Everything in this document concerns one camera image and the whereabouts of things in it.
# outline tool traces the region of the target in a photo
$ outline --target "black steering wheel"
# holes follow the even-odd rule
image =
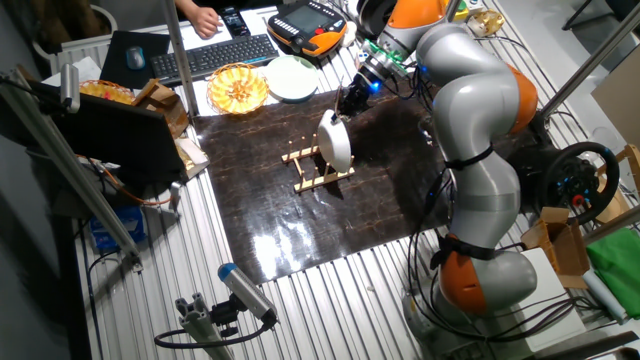
[[[600,155],[607,166],[607,183],[600,192],[596,168],[588,161],[578,159],[587,151]],[[619,181],[620,168],[611,150],[593,142],[573,144],[561,150],[543,173],[538,184],[536,207],[540,212],[544,206],[558,206],[569,200],[574,206],[586,209],[575,218],[582,225],[607,208],[618,190]]]

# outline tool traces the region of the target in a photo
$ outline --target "desk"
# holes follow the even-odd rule
[[[486,0],[485,5],[502,12],[500,4],[494,0]],[[267,15],[268,9],[243,12],[254,34],[265,31],[261,19]],[[506,20],[499,35],[523,42],[508,16]],[[188,30],[188,24],[184,25],[183,29]],[[146,31],[166,33],[166,28]],[[108,41],[108,37],[104,37],[96,42],[89,40],[65,47],[52,62],[53,70],[57,71],[61,63],[85,56],[92,56],[101,65]],[[528,76],[538,88],[541,103],[558,88],[518,46],[494,41],[485,41],[482,45]],[[332,62],[319,62],[321,92],[335,89],[343,75],[343,81],[350,82],[354,75],[350,71],[355,67],[350,66],[350,61],[343,60],[342,55],[353,51],[354,48],[341,49],[341,56]],[[196,84],[196,91],[201,93],[202,86]],[[205,104],[201,112],[208,108]],[[565,106],[561,110],[571,112]],[[551,137],[558,147],[587,138],[578,121],[570,117],[554,115],[550,125]],[[193,128],[190,127],[187,134],[197,141]],[[86,277],[88,264],[99,254],[88,245],[88,240],[76,239],[94,359],[101,358],[99,349],[102,349],[104,359],[207,358],[201,350],[174,352],[153,343],[154,335],[179,328],[175,299],[190,298],[192,293],[201,292],[212,305],[225,301],[229,295],[216,276],[218,266],[232,259],[209,175],[203,173],[189,181],[181,190],[181,196],[179,217],[174,216],[168,206],[144,209],[150,240],[140,244],[144,266],[140,274],[121,268],[116,261],[106,261]],[[518,216],[501,245],[518,241],[522,232],[528,229],[528,223],[525,216]],[[432,232],[426,232],[423,238],[422,253],[426,255],[436,248],[437,242]],[[400,304],[407,287],[403,260],[407,245],[406,238],[392,241],[264,283],[260,288],[274,302],[281,323],[275,332],[232,346],[236,358],[419,358],[420,347],[403,320]],[[89,285],[95,293],[93,301],[89,298]],[[242,335],[257,329],[256,321],[246,313],[240,315],[238,326]]]

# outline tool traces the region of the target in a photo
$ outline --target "black keyboard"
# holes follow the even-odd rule
[[[254,66],[267,64],[278,57],[268,35],[241,36],[229,41],[187,51],[191,77],[202,80],[227,64],[243,62]],[[151,58],[153,73],[165,86],[180,85],[174,54]]]

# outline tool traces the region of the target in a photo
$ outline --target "person's hand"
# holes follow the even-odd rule
[[[218,17],[218,14],[212,8],[194,7],[189,14],[185,14],[187,19],[193,25],[196,34],[203,39],[209,39],[216,32],[218,32],[218,26],[222,26],[222,21]]]

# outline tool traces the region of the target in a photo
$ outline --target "metal pole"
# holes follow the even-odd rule
[[[24,78],[16,71],[11,73],[11,79],[24,87],[29,87]],[[60,133],[60,130],[53,123],[53,120],[51,120],[51,117],[40,113],[38,104],[31,95],[13,86],[0,85],[0,95],[6,99],[25,127],[53,160],[56,167],[60,169],[60,172],[78,192],[78,195],[84,200],[89,209],[102,222],[109,234],[113,236],[118,246],[126,255],[133,257],[135,263],[139,264],[137,259],[140,252],[135,242],[131,239],[129,232],[122,225],[116,213],[113,212],[109,203],[87,179],[76,155]]]
[[[542,118],[546,119],[549,117],[638,24],[640,24],[640,3],[633,8],[629,15],[622,20],[616,31],[600,45],[596,52],[582,64],[553,98],[540,110]]]
[[[447,6],[447,13],[445,15],[447,22],[453,22],[453,18],[456,17],[461,2],[462,0],[449,0],[449,6]]]
[[[584,236],[584,243],[585,245],[594,243],[602,239],[603,237],[613,234],[614,232],[622,229],[623,227],[629,226],[638,221],[640,221],[640,205],[634,207],[633,209],[621,214],[617,218],[609,221],[608,223],[603,224],[599,228],[586,234]]]
[[[187,97],[187,106],[189,107],[189,117],[198,116],[198,102],[196,101],[196,93],[193,90],[193,79],[191,78],[191,70],[189,69],[189,59],[187,52],[184,50],[182,43],[182,34],[180,33],[180,21],[176,11],[175,0],[162,0],[162,8],[164,10],[164,19],[167,21],[169,36],[171,37],[171,46],[176,57],[176,65],[185,96]]]

